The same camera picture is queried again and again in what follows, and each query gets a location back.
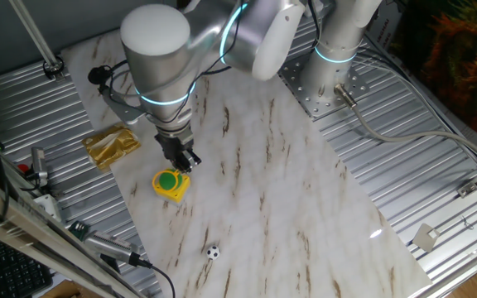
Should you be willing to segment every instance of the yellow and green toy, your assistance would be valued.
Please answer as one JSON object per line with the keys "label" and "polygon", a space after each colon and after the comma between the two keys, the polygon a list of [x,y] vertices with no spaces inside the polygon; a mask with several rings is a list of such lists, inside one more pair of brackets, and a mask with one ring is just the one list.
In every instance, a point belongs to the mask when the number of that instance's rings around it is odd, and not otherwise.
{"label": "yellow and green toy", "polygon": [[189,189],[190,179],[188,175],[182,175],[178,170],[166,169],[154,176],[152,186],[157,195],[180,205]]}

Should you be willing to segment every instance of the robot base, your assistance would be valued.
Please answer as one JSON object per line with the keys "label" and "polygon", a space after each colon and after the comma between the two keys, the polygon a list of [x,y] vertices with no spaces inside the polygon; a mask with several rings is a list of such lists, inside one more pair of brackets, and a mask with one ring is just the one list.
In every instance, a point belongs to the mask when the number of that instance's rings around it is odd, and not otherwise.
{"label": "robot base", "polygon": [[[310,55],[303,55],[297,57],[294,60],[286,62],[281,70],[279,70],[279,77],[285,83],[285,85],[294,94],[299,104],[305,109],[309,117],[319,118],[327,113],[335,111],[340,107],[345,106],[345,102],[338,97],[332,99],[317,99],[317,96],[313,95],[314,92],[307,90],[301,86],[301,71],[303,66],[308,62]],[[354,67],[351,67],[349,71],[349,77],[345,88],[353,96],[358,99],[369,92],[369,86],[365,81],[357,74]]]}

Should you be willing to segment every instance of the blue led ring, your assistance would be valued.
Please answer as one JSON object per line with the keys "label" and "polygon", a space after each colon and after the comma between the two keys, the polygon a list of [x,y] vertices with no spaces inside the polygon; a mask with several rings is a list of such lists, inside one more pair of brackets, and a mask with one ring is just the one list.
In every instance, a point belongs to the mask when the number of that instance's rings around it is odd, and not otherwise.
{"label": "blue led ring", "polygon": [[194,84],[192,84],[192,88],[190,88],[190,91],[189,91],[188,94],[185,94],[180,99],[176,99],[176,100],[173,100],[173,101],[170,101],[170,102],[164,102],[164,103],[163,102],[157,102],[157,101],[148,99],[144,96],[141,96],[141,98],[144,99],[145,101],[149,102],[149,103],[156,104],[156,105],[171,105],[171,104],[181,103],[182,101],[186,100],[189,97],[189,95],[192,94],[193,91],[195,91],[195,87],[196,87],[196,82]]}
{"label": "blue led ring", "polygon": [[233,26],[233,23],[235,23],[235,20],[237,19],[237,17],[239,17],[239,14],[241,13],[241,11],[246,8],[248,4],[245,3],[242,5],[242,7],[240,9],[237,9],[235,11],[235,13],[233,14],[233,16],[231,16],[231,18],[229,19],[229,22],[228,24],[225,26],[224,28],[224,33],[222,34],[222,40],[220,41],[220,61],[222,61],[222,63],[225,64],[225,61],[224,61],[224,48],[225,48],[225,42],[228,40],[228,35],[229,35],[229,31],[231,30],[231,27]]}
{"label": "blue led ring", "polygon": [[345,63],[345,62],[349,62],[351,61],[355,56],[356,54],[354,54],[352,57],[348,58],[347,60],[332,60],[332,59],[329,59],[325,56],[323,56],[319,51],[318,51],[318,48],[316,48],[316,53],[318,53],[318,55],[323,58],[323,60],[327,60],[329,62],[332,62],[332,63]]}

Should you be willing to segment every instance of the yellow object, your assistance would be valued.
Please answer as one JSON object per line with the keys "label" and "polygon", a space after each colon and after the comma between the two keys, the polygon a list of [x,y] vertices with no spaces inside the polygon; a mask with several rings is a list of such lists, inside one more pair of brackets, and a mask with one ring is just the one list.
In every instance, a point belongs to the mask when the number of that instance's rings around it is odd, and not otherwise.
{"label": "yellow object", "polygon": [[182,175],[178,170],[166,169],[154,176],[152,186],[157,195],[172,201],[174,204],[180,204],[187,189],[189,189],[190,179],[188,175]]}
{"label": "yellow object", "polygon": [[135,134],[122,123],[113,125],[106,132],[86,137],[82,143],[89,158],[101,170],[141,146]]}

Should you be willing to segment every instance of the metal grating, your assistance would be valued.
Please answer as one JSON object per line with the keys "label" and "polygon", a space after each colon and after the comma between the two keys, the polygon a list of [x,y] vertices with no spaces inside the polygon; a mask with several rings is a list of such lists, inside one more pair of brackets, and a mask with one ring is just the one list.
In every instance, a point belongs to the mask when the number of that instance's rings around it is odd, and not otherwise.
{"label": "metal grating", "polygon": [[[101,172],[88,159],[80,140],[94,130],[69,73],[48,80],[42,63],[0,76],[0,140],[16,164],[31,164],[31,147],[43,147],[50,185],[69,227],[75,220],[91,230],[111,233],[144,247],[111,172]],[[119,263],[125,279],[147,296],[161,294],[153,272]]]}
{"label": "metal grating", "polygon": [[[356,60],[372,63],[357,56]],[[378,132],[403,135],[448,130],[439,111],[408,89],[395,75],[372,67],[354,69],[370,87],[357,98],[359,109]],[[456,192],[477,175],[477,162],[456,142],[425,137],[385,143],[368,137],[359,120],[340,107],[313,120],[370,199],[433,282],[449,276],[477,253],[477,194],[462,199]],[[473,229],[465,225],[465,220]],[[411,244],[422,223],[441,232],[432,252]],[[477,272],[477,267],[464,275]],[[448,289],[457,284],[451,283]]]}

